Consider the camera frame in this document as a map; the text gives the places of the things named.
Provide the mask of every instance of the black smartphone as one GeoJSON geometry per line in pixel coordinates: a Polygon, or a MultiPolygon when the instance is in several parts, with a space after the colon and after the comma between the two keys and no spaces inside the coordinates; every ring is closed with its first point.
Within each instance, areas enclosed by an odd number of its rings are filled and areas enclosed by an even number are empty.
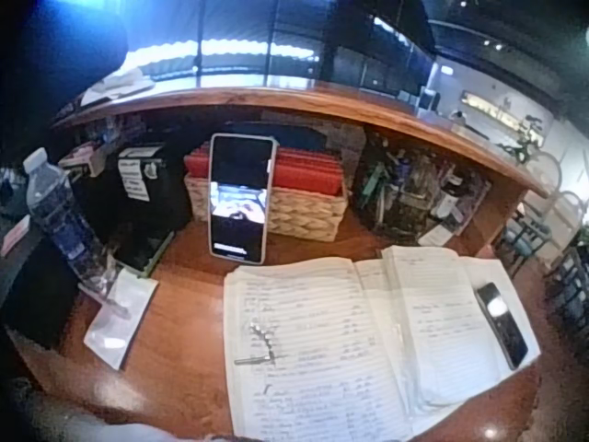
{"type": "Polygon", "coordinates": [[[209,250],[262,264],[278,143],[268,136],[215,134],[209,163],[209,250]]]}
{"type": "Polygon", "coordinates": [[[527,345],[499,289],[494,283],[489,283],[477,290],[476,294],[507,358],[507,364],[512,370],[517,369],[527,354],[527,345]]]}

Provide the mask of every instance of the ceiling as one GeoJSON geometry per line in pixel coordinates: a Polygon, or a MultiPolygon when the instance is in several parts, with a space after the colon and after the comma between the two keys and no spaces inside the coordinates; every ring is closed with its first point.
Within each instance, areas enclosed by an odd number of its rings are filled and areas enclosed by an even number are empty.
{"type": "Polygon", "coordinates": [[[589,136],[586,0],[422,2],[438,53],[519,89],[589,136]]]}

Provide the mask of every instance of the wicker basket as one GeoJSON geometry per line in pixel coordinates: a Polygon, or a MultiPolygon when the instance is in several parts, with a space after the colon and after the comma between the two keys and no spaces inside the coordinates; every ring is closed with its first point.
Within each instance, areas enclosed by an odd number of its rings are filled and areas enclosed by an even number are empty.
{"type": "MultiPolygon", "coordinates": [[[[194,218],[206,221],[208,180],[186,176],[184,182],[191,197],[194,218]]],[[[268,229],[280,235],[331,242],[338,233],[347,206],[345,193],[328,196],[274,187],[268,229]]]]}

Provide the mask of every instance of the stack of papers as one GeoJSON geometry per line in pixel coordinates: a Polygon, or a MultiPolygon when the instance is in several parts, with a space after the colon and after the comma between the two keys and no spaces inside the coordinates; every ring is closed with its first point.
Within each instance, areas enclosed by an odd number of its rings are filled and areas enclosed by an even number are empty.
{"type": "Polygon", "coordinates": [[[473,287],[494,282],[539,355],[500,262],[451,250],[383,250],[240,267],[225,279],[225,368],[234,431],[262,440],[408,440],[511,376],[473,287]],[[273,361],[236,365],[268,354],[273,361]]]}

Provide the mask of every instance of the smartphone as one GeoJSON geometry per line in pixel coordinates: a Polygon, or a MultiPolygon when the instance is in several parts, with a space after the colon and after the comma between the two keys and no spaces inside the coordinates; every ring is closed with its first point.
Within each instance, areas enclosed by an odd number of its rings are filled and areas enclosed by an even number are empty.
{"type": "Polygon", "coordinates": [[[527,345],[499,289],[494,283],[489,283],[477,290],[476,294],[507,358],[507,364],[512,370],[517,369],[527,354],[527,345]]]}
{"type": "Polygon", "coordinates": [[[209,161],[209,250],[262,264],[278,143],[268,136],[215,134],[209,161]]]}

